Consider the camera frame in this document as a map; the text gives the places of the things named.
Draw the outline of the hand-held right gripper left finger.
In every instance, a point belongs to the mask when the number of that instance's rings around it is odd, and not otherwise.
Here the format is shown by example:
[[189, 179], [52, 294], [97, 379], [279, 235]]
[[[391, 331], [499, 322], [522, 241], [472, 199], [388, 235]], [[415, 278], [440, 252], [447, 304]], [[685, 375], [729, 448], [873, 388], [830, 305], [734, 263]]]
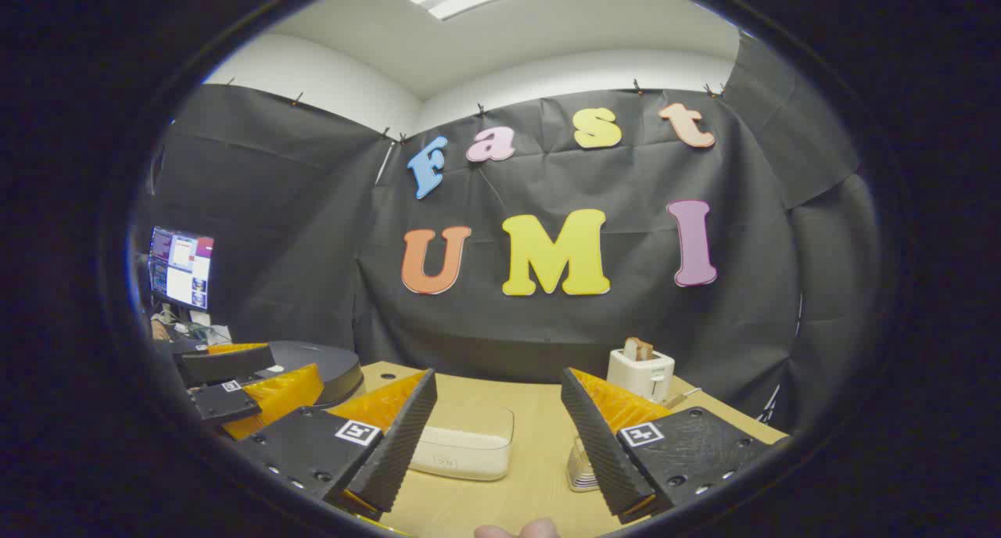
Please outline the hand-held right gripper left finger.
[[376, 521], [393, 509], [436, 400], [428, 368], [330, 411], [300, 407], [235, 446], [292, 488]]

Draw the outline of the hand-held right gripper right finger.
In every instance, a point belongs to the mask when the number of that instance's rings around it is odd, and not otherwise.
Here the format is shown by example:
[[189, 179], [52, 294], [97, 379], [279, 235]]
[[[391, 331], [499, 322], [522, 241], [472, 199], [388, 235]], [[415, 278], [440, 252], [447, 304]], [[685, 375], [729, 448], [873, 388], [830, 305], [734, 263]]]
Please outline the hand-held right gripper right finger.
[[621, 523], [673, 515], [727, 494], [789, 439], [687, 382], [657, 405], [565, 368], [561, 400], [605, 505]]

